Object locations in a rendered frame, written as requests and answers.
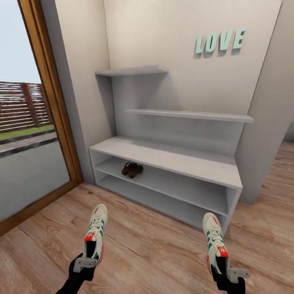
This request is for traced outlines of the sandal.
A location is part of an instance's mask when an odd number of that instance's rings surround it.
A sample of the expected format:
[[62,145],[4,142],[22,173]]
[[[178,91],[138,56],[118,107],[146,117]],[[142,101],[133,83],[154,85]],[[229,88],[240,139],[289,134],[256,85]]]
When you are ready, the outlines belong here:
[[135,165],[134,167],[131,168],[131,172],[129,173],[130,178],[134,178],[136,174],[141,174],[143,171],[143,166],[142,165]]
[[[129,176],[129,173],[131,172],[131,168],[134,167],[135,165],[137,165],[137,164],[136,163],[130,163],[128,166],[126,164],[125,167],[122,170],[122,174],[124,176],[126,176],[128,174],[128,176]],[[139,165],[137,165],[137,166],[139,166]]]

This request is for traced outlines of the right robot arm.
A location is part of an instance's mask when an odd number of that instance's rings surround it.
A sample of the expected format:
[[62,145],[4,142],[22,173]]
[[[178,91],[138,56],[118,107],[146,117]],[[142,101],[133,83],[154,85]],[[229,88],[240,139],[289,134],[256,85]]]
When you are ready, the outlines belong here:
[[227,291],[228,294],[245,294],[245,280],[250,278],[251,273],[248,269],[228,267],[229,275],[216,273],[213,265],[211,265],[212,275],[219,290]]

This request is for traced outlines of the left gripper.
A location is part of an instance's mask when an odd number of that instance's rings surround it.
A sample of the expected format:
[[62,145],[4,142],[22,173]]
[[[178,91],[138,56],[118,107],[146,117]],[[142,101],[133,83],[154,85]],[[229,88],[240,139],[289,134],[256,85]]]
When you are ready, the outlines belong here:
[[[83,253],[81,253],[77,258],[80,258],[82,256],[83,256]],[[81,271],[79,273],[73,272],[75,261],[76,261],[77,258],[75,258],[70,263],[70,266],[69,266],[69,278],[67,279],[66,283],[67,282],[73,283],[76,286],[77,292],[78,292],[79,288],[81,287],[81,285],[83,284],[83,282],[85,280],[91,281],[93,279],[93,277],[94,277],[94,269],[95,268],[94,267],[91,267],[91,268],[84,267],[83,269],[81,269]]]

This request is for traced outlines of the gym shoe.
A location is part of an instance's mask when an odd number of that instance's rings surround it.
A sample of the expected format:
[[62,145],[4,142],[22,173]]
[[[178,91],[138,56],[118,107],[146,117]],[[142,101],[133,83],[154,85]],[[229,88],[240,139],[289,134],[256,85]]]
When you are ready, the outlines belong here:
[[87,235],[84,239],[83,257],[98,258],[98,266],[103,258],[103,229],[108,220],[108,210],[105,204],[101,203],[94,209]]
[[227,268],[229,266],[229,254],[226,250],[222,229],[217,217],[212,212],[206,212],[203,216],[203,230],[208,240],[208,258],[207,265],[212,275],[211,265],[216,273],[229,275]]

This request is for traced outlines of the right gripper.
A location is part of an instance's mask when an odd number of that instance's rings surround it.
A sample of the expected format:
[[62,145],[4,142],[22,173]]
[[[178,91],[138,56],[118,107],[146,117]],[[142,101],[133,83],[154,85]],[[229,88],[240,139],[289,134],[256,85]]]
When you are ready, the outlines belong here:
[[238,284],[231,283],[227,278],[227,275],[222,275],[216,273],[213,265],[211,265],[212,275],[215,282],[217,282],[217,287],[219,290],[227,291],[228,294],[245,294],[245,280],[243,277],[238,277]]

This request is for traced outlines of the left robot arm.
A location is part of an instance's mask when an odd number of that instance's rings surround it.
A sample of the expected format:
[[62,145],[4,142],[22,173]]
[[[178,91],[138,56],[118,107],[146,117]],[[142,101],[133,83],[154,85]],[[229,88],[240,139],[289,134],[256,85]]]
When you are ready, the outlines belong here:
[[91,281],[98,258],[86,258],[81,253],[69,266],[69,278],[56,294],[76,294],[85,280]]

